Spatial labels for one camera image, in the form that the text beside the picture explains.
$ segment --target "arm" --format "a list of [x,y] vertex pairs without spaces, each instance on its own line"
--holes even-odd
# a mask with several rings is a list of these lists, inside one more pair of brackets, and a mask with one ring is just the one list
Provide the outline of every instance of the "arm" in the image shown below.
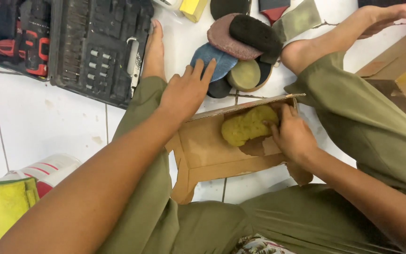
[[181,124],[200,107],[214,71],[186,67],[143,123],[104,147],[23,215],[0,240],[0,253],[93,253],[115,226],[137,183]]
[[406,195],[318,148],[294,108],[285,105],[282,112],[280,130],[267,124],[286,156],[340,193],[406,251]]

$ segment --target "tool case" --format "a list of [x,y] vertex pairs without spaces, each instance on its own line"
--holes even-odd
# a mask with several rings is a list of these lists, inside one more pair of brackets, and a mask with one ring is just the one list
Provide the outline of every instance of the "tool case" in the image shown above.
[[[6,1],[12,11],[24,2]],[[0,54],[0,67],[126,109],[139,81],[154,14],[150,0],[53,0],[49,4],[47,76],[26,71],[19,57],[24,42],[15,43],[14,56]],[[16,25],[14,37],[21,32],[25,33]],[[4,39],[12,38],[0,35]]]

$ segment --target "red stripe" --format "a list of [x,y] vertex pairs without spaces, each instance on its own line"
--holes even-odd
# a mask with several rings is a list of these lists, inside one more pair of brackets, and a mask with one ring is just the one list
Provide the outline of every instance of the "red stripe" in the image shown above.
[[43,170],[43,169],[36,168],[36,167],[26,167],[26,168],[28,168],[28,169],[36,169],[36,170],[40,170],[40,171],[42,171],[43,173],[45,173],[45,174],[47,174],[47,175],[49,175],[49,174],[50,174],[50,173],[48,173],[47,171],[45,171],[45,170]]
[[59,170],[58,168],[56,168],[55,166],[53,166],[53,165],[51,165],[51,164],[48,164],[48,163],[45,163],[45,162],[38,162],[38,163],[43,164],[43,165],[50,166],[50,167],[54,168],[55,170]]

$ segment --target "pink sponge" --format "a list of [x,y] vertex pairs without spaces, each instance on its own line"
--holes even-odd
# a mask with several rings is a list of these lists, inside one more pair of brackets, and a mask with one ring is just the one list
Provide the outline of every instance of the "pink sponge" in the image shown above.
[[207,31],[207,39],[215,48],[239,60],[255,59],[262,54],[261,51],[230,36],[230,24],[236,15],[239,13],[231,13],[216,20]]

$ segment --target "blue sponge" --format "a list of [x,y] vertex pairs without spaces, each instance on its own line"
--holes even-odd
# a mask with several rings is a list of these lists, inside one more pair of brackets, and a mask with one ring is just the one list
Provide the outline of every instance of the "blue sponge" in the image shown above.
[[217,61],[216,69],[214,74],[212,74],[211,82],[217,81],[225,75],[236,65],[237,58],[228,55],[227,53],[214,48],[211,44],[206,43],[199,47],[190,61],[190,66],[195,67],[195,62],[197,59],[201,59],[204,62],[203,73],[206,70],[206,66],[209,64],[211,59],[215,58]]

